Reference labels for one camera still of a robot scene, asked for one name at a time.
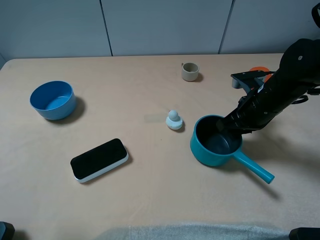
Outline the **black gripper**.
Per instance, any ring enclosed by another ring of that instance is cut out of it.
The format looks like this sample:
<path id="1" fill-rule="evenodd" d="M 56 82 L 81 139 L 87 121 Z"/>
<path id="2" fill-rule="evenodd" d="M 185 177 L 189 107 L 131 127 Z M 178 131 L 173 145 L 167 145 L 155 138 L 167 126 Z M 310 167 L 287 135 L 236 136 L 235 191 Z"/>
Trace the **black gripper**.
<path id="1" fill-rule="evenodd" d="M 216 122 L 217 130 L 242 135 L 264 128 L 278 113 L 265 109 L 265 105 L 259 103 L 258 95 L 258 89 L 255 89 L 243 96 L 236 109 Z"/>

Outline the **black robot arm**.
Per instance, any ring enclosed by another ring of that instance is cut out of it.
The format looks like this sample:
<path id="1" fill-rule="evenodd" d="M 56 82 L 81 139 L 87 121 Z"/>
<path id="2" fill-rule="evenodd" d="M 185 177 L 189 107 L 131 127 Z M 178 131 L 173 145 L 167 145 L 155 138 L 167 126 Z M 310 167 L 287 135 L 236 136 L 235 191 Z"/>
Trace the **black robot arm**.
<path id="1" fill-rule="evenodd" d="M 319 95 L 320 41 L 297 40 L 284 52 L 277 71 L 254 70 L 231 77 L 246 95 L 231 113 L 217 121 L 217 129 L 237 134 L 261 130 L 289 105 Z"/>

